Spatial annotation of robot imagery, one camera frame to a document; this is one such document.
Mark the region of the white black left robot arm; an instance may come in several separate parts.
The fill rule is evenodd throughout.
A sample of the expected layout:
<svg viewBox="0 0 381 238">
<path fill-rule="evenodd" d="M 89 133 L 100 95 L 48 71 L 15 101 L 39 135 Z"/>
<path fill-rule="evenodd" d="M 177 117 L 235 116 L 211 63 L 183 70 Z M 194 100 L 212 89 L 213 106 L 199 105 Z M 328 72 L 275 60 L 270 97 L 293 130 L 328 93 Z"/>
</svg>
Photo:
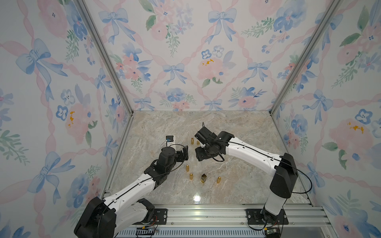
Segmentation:
<svg viewBox="0 0 381 238">
<path fill-rule="evenodd" d="M 135 223 L 150 223 L 155 207 L 144 195 L 162 185 L 177 169 L 177 163 L 188 160 L 188 146 L 180 147 L 180 150 L 174 146 L 162 148 L 159 158 L 133 183 L 103 199 L 95 197 L 90 200 L 74 234 L 78 238 L 114 238 Z"/>
</svg>

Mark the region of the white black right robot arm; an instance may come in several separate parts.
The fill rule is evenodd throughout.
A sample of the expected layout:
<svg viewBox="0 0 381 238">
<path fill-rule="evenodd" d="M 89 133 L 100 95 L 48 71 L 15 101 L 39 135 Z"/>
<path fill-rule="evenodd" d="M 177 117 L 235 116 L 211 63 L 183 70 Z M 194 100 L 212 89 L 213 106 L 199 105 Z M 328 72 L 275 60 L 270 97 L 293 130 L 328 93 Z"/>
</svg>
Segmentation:
<svg viewBox="0 0 381 238">
<path fill-rule="evenodd" d="M 286 200 L 294 190 L 298 170 L 293 156 L 278 155 L 256 148 L 226 131 L 216 135 L 203 127 L 195 134 L 201 147 L 195 149 L 199 161 L 229 155 L 256 166 L 272 177 L 270 194 L 263 208 L 263 214 L 279 215 Z"/>
</svg>

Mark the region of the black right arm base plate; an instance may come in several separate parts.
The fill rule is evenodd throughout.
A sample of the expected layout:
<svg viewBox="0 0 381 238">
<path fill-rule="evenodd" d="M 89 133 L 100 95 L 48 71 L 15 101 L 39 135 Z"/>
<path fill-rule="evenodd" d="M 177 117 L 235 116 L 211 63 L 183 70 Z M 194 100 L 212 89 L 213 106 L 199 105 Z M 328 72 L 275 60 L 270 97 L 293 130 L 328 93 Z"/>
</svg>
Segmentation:
<svg viewBox="0 0 381 238">
<path fill-rule="evenodd" d="M 282 208 L 278 215 L 273 215 L 270 212 L 264 211 L 264 209 L 246 209 L 246 217 L 249 225 L 264 225 L 267 222 L 268 225 L 288 225 L 288 217 L 285 210 Z"/>
</svg>

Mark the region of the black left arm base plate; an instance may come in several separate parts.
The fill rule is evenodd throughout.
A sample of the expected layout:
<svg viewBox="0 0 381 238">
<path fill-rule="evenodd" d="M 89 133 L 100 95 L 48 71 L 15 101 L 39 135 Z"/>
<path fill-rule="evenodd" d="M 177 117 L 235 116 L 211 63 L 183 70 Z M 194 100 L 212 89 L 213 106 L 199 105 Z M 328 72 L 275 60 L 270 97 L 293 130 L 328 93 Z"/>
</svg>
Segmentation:
<svg viewBox="0 0 381 238">
<path fill-rule="evenodd" d="M 166 225 L 168 218 L 168 209 L 154 209 L 147 214 L 145 219 L 141 222 L 134 223 L 134 225 Z"/>
</svg>

